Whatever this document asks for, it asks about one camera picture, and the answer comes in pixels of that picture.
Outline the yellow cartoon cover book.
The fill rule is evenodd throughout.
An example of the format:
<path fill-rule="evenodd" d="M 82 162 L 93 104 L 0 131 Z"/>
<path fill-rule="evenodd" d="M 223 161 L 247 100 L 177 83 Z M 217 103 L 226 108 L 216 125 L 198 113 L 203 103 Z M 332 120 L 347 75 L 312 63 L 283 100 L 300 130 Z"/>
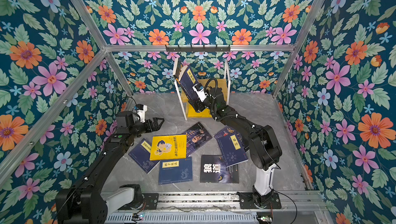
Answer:
<path fill-rule="evenodd" d="M 187 135 L 154 136 L 150 161 L 185 159 L 187 157 Z"/>

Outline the navy book yellow label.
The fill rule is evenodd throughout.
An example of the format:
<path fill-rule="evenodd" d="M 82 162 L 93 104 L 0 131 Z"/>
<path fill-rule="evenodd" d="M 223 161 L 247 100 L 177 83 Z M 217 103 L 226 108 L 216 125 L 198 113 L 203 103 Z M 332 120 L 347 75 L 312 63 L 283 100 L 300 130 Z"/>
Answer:
<path fill-rule="evenodd" d="M 178 82 L 188 100 L 196 101 L 199 98 L 197 92 L 194 91 L 194 85 L 198 83 L 198 78 L 195 76 L 190 66 L 183 66 L 181 68 Z"/>

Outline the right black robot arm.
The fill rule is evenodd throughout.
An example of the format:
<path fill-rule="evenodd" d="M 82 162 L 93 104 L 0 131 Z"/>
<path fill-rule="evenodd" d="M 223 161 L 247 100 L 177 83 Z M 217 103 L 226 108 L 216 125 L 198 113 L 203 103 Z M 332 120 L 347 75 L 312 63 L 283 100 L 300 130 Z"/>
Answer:
<path fill-rule="evenodd" d="M 253 201 L 259 208 L 270 202 L 274 189 L 274 170 L 282 150 L 271 126 L 265 127 L 249 121 L 234 108 L 227 105 L 219 87 L 203 87 L 197 83 L 185 91 L 195 111 L 208 109 L 212 118 L 234 129 L 248 145 L 250 158 L 256 166 L 256 180 L 253 185 Z"/>

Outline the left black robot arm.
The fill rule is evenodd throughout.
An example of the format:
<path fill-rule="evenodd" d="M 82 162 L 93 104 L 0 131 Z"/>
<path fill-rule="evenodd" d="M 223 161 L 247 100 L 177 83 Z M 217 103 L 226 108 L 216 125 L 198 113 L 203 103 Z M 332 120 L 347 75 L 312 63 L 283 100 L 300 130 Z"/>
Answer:
<path fill-rule="evenodd" d="M 138 184 L 124 185 L 107 198 L 103 198 L 101 193 L 110 173 L 134 144 L 135 138 L 159 131 L 165 120 L 154 117 L 142 121 L 133 111 L 124 111 L 116 115 L 116 121 L 117 127 L 106 140 L 100 155 L 76 183 L 57 194 L 58 223 L 103 224 L 109 215 L 125 205 L 144 206 Z"/>

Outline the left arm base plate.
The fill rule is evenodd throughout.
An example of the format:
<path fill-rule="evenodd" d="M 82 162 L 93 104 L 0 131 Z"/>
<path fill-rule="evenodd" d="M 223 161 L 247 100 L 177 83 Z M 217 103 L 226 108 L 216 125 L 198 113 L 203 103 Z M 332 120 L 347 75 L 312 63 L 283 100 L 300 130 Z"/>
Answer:
<path fill-rule="evenodd" d="M 120 207 L 119 210 L 155 210 L 158 205 L 159 194 L 141 193 L 134 197 L 133 201 Z"/>

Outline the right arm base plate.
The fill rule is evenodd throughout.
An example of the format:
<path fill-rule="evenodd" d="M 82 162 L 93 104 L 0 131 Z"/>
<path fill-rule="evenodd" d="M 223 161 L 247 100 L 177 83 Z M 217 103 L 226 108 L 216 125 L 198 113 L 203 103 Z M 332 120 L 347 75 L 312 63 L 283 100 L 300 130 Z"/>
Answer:
<path fill-rule="evenodd" d="M 239 197 L 240 208 L 244 210 L 247 209 L 278 210 L 282 208 L 282 204 L 279 199 L 278 193 L 273 193 L 266 203 L 260 205 L 255 203 L 253 199 L 253 193 L 237 192 L 237 196 Z"/>

